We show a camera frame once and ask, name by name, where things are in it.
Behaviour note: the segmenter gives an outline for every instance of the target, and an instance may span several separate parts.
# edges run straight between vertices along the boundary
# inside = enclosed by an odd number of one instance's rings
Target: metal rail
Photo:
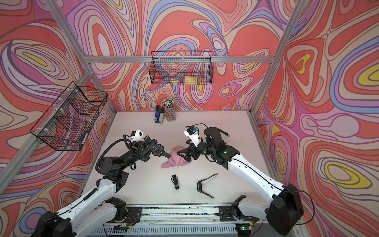
[[[290,16],[290,19],[288,20],[286,28],[284,29],[282,38],[280,39],[278,47],[276,48],[276,51],[274,53],[275,60],[267,69],[266,75],[263,78],[262,84],[259,87],[257,95],[255,96],[252,106],[250,108],[250,112],[253,112],[256,109],[258,105],[258,101],[260,100],[264,92],[266,91],[266,88],[269,82],[271,81],[271,78],[274,76],[275,69],[279,65],[284,49],[287,46],[287,43],[292,35],[292,32],[295,29],[295,26],[298,23],[301,13],[303,12],[303,9],[307,5],[307,3],[308,3],[308,0],[301,0],[301,1],[299,0],[296,2],[295,7],[293,8],[292,14]]]
[[[93,83],[96,86],[97,89],[105,91],[103,85],[101,84],[99,78],[97,77],[96,73],[94,73],[91,65],[86,61],[82,48],[80,47],[80,44],[76,37],[74,36],[74,32],[72,31],[66,17],[64,16],[61,8],[58,6],[58,3],[56,0],[45,0],[47,7],[49,8],[51,14],[53,15],[55,21],[57,22],[58,26],[61,28],[65,38],[68,40],[70,45],[72,46],[76,56],[78,57],[79,61],[82,63],[83,67],[87,70],[89,70],[92,73]],[[109,101],[107,102],[107,105],[109,107],[109,110],[112,114],[116,114],[116,111],[114,110],[113,104]]]
[[[255,120],[255,117],[254,117],[254,115],[251,115],[249,112],[247,113],[247,116],[249,117],[251,127],[253,128],[255,137],[257,138],[259,148],[260,148],[262,156],[263,156],[263,159],[265,160],[268,174],[270,175],[270,177],[273,177],[275,180],[278,180],[278,177],[276,176],[275,169],[273,167],[272,161],[270,159],[270,152],[267,150],[267,148],[265,146],[265,142],[263,140],[262,135],[259,132],[258,124]]]
[[[78,80],[77,85],[85,85],[91,73],[86,71]],[[68,98],[70,92],[58,102],[57,106],[61,106]],[[56,110],[51,112],[49,116],[43,121],[39,128],[43,128],[48,121],[54,116]],[[36,150],[37,146],[41,143],[41,140],[32,134],[30,134],[29,139],[21,146],[16,155],[5,165],[0,173],[0,195],[4,192],[7,186],[12,182],[13,178],[20,171],[22,166],[30,158],[33,152]]]
[[[84,187],[86,186],[86,183],[87,183],[87,181],[88,181],[88,179],[89,179],[89,176],[90,176],[90,174],[91,174],[91,171],[92,171],[93,167],[95,166],[98,157],[100,156],[101,147],[103,146],[103,144],[104,144],[104,142],[105,142],[105,138],[106,138],[106,136],[108,135],[109,128],[112,126],[112,123],[113,123],[114,118],[115,118],[115,116],[112,116],[112,117],[111,117],[111,121],[110,121],[110,123],[109,123],[109,125],[108,125],[108,129],[106,130],[106,132],[105,132],[105,134],[104,134],[103,140],[100,142],[99,149],[97,150],[96,154],[95,154],[94,157],[93,157],[93,160],[92,160],[92,162],[91,162],[91,165],[90,165],[90,167],[89,167],[89,169],[88,169],[88,171],[87,171],[87,173],[86,173],[86,176],[84,177],[84,181],[83,181],[83,183],[81,184],[81,187],[80,187],[80,189],[79,189],[79,192],[76,194],[76,198],[75,198],[75,200],[78,199],[78,198],[81,196],[81,193],[83,192]]]
[[[87,63],[151,63],[151,56],[85,56]],[[186,56],[185,58],[203,58]],[[273,56],[212,56],[213,63],[272,63]]]

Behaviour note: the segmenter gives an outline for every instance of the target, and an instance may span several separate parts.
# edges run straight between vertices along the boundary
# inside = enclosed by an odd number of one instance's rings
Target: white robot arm
[[[196,131],[197,134],[191,134],[191,131]],[[198,136],[195,126],[190,126],[184,133],[189,134],[189,147],[178,151],[178,155],[188,162],[191,157],[197,160],[200,155],[210,155],[217,164],[242,177],[264,198],[265,202],[259,202],[240,196],[232,204],[236,219],[257,217],[267,220],[278,233],[289,233],[304,214],[299,190],[295,186],[285,186],[250,164],[238,150],[222,140],[220,133],[229,134],[217,127],[207,127],[204,130],[206,142]]]
[[[158,144],[156,140],[152,140],[148,136],[143,137],[143,132],[137,130],[129,136],[131,140],[124,135],[123,139],[112,143],[99,157],[95,165],[96,171],[103,174],[104,177],[96,182],[93,189],[73,203],[56,213],[48,211],[43,214],[39,218],[32,236],[86,237],[95,228],[110,220],[124,221],[127,212],[125,202],[118,198],[110,198],[126,183],[128,173],[123,170],[138,160],[148,161],[150,154],[170,157],[170,154],[166,153],[164,147]],[[120,157],[104,157],[116,143],[122,141],[129,149],[127,153]],[[102,204],[103,200],[106,200],[106,203],[95,209]]]
[[[221,138],[221,133],[228,133],[209,127],[204,130],[206,142],[199,136],[197,127],[189,127],[184,133],[190,140],[189,148],[178,151],[178,155],[185,160],[195,160],[202,155],[210,157],[219,165],[241,176],[250,186],[264,198],[265,202],[253,201],[246,196],[240,196],[233,204],[232,211],[236,219],[257,217],[268,220],[270,225],[280,234],[287,235],[294,224],[304,214],[298,190],[293,185],[284,186],[265,175],[250,164],[238,150],[226,145]],[[104,178],[97,181],[96,186],[82,195],[79,199],[60,209],[56,213],[46,212],[37,223],[32,236],[42,237],[54,233],[57,237],[85,237],[100,225],[114,220],[123,222],[126,218],[125,202],[110,198],[122,188],[128,178],[128,173],[123,170],[133,165],[136,161],[144,162],[150,159],[152,153],[155,156],[170,157],[164,151],[164,147],[151,140],[148,136],[142,141],[143,132],[132,132],[129,137],[124,135],[112,143],[96,162],[96,171],[103,174]],[[118,142],[124,141],[129,151],[120,157],[104,157],[108,150]],[[106,203],[95,209],[103,200]]]

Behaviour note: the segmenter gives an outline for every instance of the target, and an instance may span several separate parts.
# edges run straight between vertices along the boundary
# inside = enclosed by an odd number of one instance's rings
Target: wire mesh basket
[[[211,85],[211,51],[152,51],[152,84]]]
[[[37,121],[30,132],[56,151],[81,151],[107,100],[104,91],[75,86],[46,125],[33,132]]]

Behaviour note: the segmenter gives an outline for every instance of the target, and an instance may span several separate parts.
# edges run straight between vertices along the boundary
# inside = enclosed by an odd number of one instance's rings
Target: pink cloth
[[[177,151],[180,151],[180,150],[183,150],[184,147],[183,146],[176,146],[174,147],[172,150],[171,150],[171,157],[168,159],[167,162],[163,163],[161,165],[161,168],[164,169],[164,168],[170,168],[170,167],[174,167],[174,166],[184,166],[184,165],[188,165],[189,162],[186,161],[185,159],[183,159],[180,155],[178,155],[176,152]]]

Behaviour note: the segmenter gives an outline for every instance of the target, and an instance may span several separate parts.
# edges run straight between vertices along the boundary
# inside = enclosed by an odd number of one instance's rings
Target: patterned wall
[[[76,199],[111,120],[105,106],[82,151],[36,149],[0,196],[0,236],[30,236],[39,217]]]
[[[211,50],[213,55],[273,55],[292,12],[287,0],[69,0],[60,2],[88,55],[150,55]],[[149,64],[92,67],[116,110],[154,110],[168,96],[178,110],[249,109],[267,64],[217,63],[212,86],[150,84]]]
[[[379,1],[311,0],[255,111],[310,236],[379,236],[378,56]]]
[[[83,69],[43,0],[0,1],[0,168]],[[72,202],[110,122],[103,109],[81,152],[44,143],[0,196],[0,236],[30,236],[41,214]]]
[[[83,73],[41,2],[0,3],[1,169],[62,90]]]
[[[66,0],[61,9],[87,55],[150,55],[162,49],[273,55],[291,1]]]
[[[249,109],[268,63],[226,63],[224,75],[216,71],[212,85],[152,85],[148,63],[94,63],[116,110],[154,110],[167,96],[177,110]]]

